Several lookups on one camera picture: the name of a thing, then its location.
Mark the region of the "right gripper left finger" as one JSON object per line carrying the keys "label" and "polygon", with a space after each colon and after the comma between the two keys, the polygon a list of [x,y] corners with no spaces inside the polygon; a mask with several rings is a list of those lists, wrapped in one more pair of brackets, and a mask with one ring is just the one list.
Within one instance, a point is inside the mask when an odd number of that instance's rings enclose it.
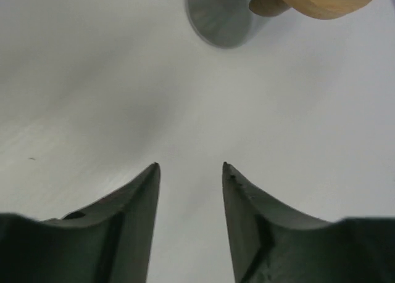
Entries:
{"label": "right gripper left finger", "polygon": [[149,165],[61,219],[1,215],[2,282],[145,282],[160,188]]}

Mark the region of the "grey glass carafe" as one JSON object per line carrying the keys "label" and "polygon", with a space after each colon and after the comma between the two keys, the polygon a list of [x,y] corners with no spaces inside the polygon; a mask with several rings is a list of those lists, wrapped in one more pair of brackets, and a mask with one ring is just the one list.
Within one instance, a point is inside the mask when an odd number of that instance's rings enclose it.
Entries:
{"label": "grey glass carafe", "polygon": [[233,49],[251,40],[268,18],[251,12],[251,0],[185,0],[188,20],[206,43]]}

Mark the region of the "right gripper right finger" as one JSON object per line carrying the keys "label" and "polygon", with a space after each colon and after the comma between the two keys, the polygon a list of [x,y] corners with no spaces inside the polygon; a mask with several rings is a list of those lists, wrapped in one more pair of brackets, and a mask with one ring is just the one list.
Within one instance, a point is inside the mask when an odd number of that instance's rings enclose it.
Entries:
{"label": "right gripper right finger", "polygon": [[236,282],[393,282],[394,219],[328,222],[279,201],[223,164]]}

